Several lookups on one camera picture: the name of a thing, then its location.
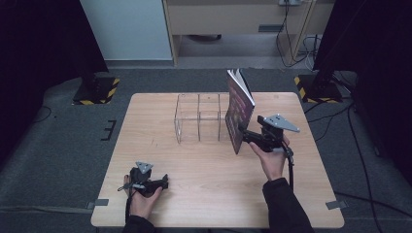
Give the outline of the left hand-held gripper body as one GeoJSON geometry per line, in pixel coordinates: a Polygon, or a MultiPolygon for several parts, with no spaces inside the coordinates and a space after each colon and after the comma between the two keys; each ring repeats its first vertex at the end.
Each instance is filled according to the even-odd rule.
{"type": "Polygon", "coordinates": [[[131,186],[144,196],[154,193],[158,184],[150,180],[153,165],[141,161],[130,171],[131,186]]]}

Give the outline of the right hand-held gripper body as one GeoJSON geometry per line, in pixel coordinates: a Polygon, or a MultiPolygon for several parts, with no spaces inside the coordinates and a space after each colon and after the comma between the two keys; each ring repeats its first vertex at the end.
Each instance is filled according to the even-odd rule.
{"type": "Polygon", "coordinates": [[[274,116],[258,116],[261,125],[256,144],[265,152],[284,149],[284,131],[299,133],[300,129],[280,114],[274,116]]]}

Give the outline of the purple magazine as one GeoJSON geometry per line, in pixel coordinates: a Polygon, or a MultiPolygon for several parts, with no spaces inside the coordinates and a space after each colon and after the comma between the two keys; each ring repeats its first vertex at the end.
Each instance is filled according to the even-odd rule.
{"type": "Polygon", "coordinates": [[[242,130],[248,127],[256,103],[240,69],[229,69],[226,75],[229,101],[225,124],[234,152],[238,154],[243,142],[242,130]]]}

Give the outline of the clear acrylic rack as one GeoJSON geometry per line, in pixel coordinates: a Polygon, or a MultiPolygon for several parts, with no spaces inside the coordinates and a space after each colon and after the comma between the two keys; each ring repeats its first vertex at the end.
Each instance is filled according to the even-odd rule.
{"type": "Polygon", "coordinates": [[[224,117],[228,108],[225,92],[181,93],[174,115],[179,144],[229,140],[224,117]]]}

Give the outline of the person's left hand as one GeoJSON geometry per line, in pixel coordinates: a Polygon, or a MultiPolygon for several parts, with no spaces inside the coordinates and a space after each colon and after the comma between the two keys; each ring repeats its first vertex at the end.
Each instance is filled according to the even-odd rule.
{"type": "Polygon", "coordinates": [[[131,216],[139,216],[148,219],[155,203],[162,192],[162,187],[159,187],[151,196],[146,197],[133,188],[126,188],[125,193],[131,198],[129,205],[129,214],[131,216]]]}

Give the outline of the person's right hand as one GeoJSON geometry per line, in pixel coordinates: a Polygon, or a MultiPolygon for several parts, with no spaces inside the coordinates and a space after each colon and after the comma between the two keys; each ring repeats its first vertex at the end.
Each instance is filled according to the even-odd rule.
{"type": "Polygon", "coordinates": [[[254,142],[249,146],[258,156],[262,170],[269,181],[275,181],[283,177],[286,153],[283,150],[265,152],[254,142]]]}

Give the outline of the grey tape piece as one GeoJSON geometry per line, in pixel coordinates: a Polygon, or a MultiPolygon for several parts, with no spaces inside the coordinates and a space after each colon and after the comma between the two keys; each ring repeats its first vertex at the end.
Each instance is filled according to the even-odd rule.
{"type": "Polygon", "coordinates": [[[109,199],[96,199],[86,204],[88,210],[93,210],[96,206],[108,206],[109,199]]]}
{"type": "Polygon", "coordinates": [[[326,207],[329,210],[333,210],[333,209],[345,209],[348,207],[348,204],[346,201],[342,200],[342,201],[330,201],[330,202],[326,202],[326,207]]]}

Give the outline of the black stand with striped base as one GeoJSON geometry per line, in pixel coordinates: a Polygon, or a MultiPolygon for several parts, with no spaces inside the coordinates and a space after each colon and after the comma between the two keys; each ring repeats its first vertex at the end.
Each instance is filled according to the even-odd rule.
{"type": "Polygon", "coordinates": [[[339,43],[340,40],[337,39],[328,47],[322,62],[316,61],[317,73],[315,75],[299,75],[294,78],[299,96],[304,103],[340,103],[342,101],[338,87],[331,82],[334,72],[332,65],[339,43]]]}
{"type": "Polygon", "coordinates": [[[108,104],[120,82],[114,77],[97,78],[87,67],[80,69],[80,77],[82,83],[73,97],[74,105],[108,104]]]}

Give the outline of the beige wooden desk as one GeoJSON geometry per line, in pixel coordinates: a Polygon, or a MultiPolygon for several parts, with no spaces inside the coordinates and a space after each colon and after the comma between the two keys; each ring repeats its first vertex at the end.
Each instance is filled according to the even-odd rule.
{"type": "Polygon", "coordinates": [[[183,36],[276,33],[289,65],[307,36],[324,33],[335,1],[302,0],[285,7],[278,0],[162,0],[174,61],[183,36]]]}

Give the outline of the dark curtain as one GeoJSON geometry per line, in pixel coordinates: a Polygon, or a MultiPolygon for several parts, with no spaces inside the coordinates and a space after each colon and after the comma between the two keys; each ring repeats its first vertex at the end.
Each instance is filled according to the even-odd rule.
{"type": "Polygon", "coordinates": [[[0,0],[0,165],[46,90],[108,70],[80,0],[0,0]]]}
{"type": "Polygon", "coordinates": [[[412,0],[335,0],[315,69],[358,75],[376,145],[412,185],[412,0]]]}

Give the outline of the white panel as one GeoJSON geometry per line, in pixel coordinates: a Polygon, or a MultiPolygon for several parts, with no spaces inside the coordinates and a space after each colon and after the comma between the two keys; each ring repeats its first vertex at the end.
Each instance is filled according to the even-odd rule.
{"type": "Polygon", "coordinates": [[[162,0],[80,0],[105,60],[172,60],[162,0]]]}

